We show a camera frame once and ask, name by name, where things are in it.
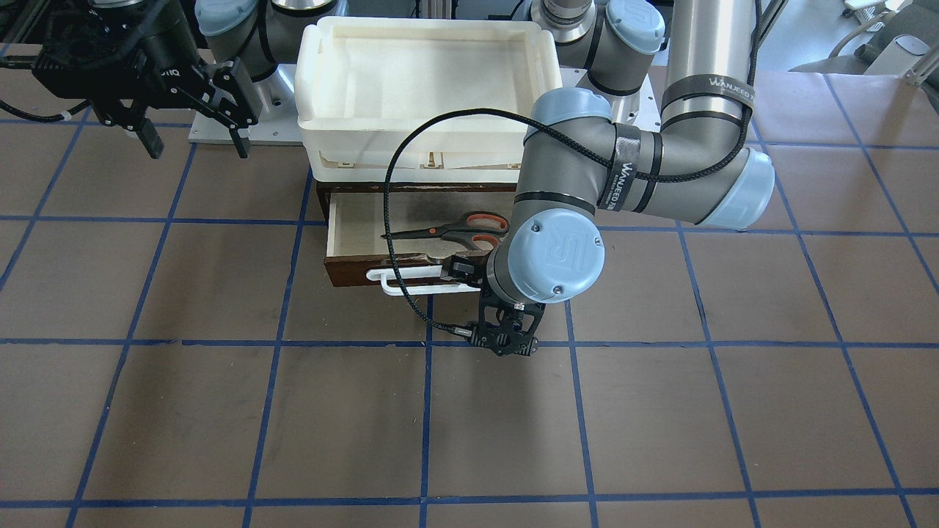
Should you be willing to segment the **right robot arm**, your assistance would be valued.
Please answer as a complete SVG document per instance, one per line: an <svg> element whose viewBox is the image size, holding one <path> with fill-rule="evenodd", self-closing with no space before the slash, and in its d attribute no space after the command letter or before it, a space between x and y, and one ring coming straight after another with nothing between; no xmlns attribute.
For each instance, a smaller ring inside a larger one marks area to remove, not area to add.
<svg viewBox="0 0 939 528"><path fill-rule="evenodd" d="M162 140L148 109L192 109L224 128L244 159L252 131L294 100L285 68L298 59L303 30L345 15L348 3L197 1L197 32L180 1L90 1L89 11L138 69L120 96L92 100L101 124L136 135L158 159ZM213 63L198 56L197 33L207 40Z"/></svg>

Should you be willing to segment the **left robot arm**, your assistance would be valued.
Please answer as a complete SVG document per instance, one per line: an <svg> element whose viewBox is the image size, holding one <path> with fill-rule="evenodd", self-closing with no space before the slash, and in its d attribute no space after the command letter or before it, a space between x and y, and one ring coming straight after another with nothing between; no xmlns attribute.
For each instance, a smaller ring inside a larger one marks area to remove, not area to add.
<svg viewBox="0 0 939 528"><path fill-rule="evenodd" d="M584 67L577 87L531 111L510 230L479 275L467 341L528 355L547 304L599 277L606 254L596 213L629 211L744 230L775 185L771 160L745 147L754 108L759 1L677 1L659 131L618 121L616 96L637 94L664 39L647 1L536 1L531 20Z"/></svg>

